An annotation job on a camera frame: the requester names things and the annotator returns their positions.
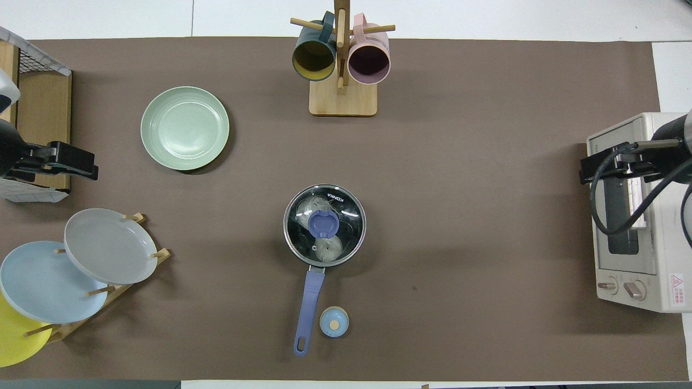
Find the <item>yellow plate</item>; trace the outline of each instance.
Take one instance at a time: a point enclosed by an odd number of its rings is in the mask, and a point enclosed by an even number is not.
[[[24,337],[24,333],[45,326],[15,311],[0,293],[0,368],[28,359],[43,347],[51,331]]]

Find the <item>warning label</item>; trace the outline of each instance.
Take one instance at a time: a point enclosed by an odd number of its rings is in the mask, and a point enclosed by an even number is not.
[[[681,273],[670,273],[673,305],[685,305],[685,285]]]

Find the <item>green plate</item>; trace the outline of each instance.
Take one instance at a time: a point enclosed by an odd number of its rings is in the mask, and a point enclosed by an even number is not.
[[[228,114],[204,89],[177,87],[155,97],[142,116],[142,143],[167,168],[192,170],[213,161],[226,146]]]

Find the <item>black cable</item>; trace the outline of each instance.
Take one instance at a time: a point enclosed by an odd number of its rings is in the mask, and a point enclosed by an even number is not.
[[[682,232],[685,234],[685,239],[687,239],[687,243],[690,245],[690,247],[692,247],[692,238],[690,238],[689,230],[687,229],[687,226],[685,226],[685,204],[687,203],[690,194],[692,194],[692,184],[687,186],[685,195],[682,197],[682,205],[680,206],[680,221],[682,222]]]
[[[603,222],[601,221],[601,218],[599,217],[598,210],[596,209],[596,186],[601,179],[601,176],[603,175],[603,172],[606,170],[605,168],[608,166],[610,162],[615,160],[615,157],[620,155],[620,154],[627,154],[629,152],[632,152],[633,150],[637,149],[639,145],[635,143],[630,143],[621,147],[618,147],[608,155],[603,162],[599,165],[599,168],[596,170],[596,174],[594,174],[594,179],[591,184],[591,191],[589,192],[589,200],[591,201],[591,216],[594,218],[594,223],[596,224],[596,227],[601,230],[602,233],[606,235],[615,235],[617,233],[621,233],[622,231],[628,230],[636,221],[641,217],[641,214],[644,213],[644,211],[651,205],[653,200],[658,196],[663,189],[668,186],[675,178],[677,178],[680,173],[683,171],[689,169],[692,167],[692,159],[688,159],[681,165],[677,166],[675,169],[673,169],[672,172],[670,172],[665,178],[661,180],[661,183],[656,185],[655,188],[649,192],[648,196],[641,202],[639,207],[632,213],[632,216],[630,216],[629,219],[625,221],[622,225],[616,227],[616,228],[608,228],[605,225],[603,225]]]

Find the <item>saucepan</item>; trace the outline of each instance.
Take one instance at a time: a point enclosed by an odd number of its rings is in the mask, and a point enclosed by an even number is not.
[[[293,352],[310,346],[325,269],[348,261],[363,244],[365,212],[348,190],[331,184],[301,190],[284,214],[284,237],[293,254],[309,265]]]

